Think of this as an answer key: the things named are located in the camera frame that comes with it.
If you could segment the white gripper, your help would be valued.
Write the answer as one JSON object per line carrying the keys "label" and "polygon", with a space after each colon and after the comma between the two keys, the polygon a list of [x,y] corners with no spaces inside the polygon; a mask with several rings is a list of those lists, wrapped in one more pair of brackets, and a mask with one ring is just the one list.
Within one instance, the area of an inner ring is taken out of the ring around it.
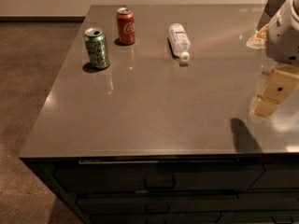
{"label": "white gripper", "polygon": [[270,72],[262,72],[253,114],[268,118],[299,89],[299,67],[295,66],[299,64],[299,0],[286,0],[270,20],[265,51],[279,63]]}

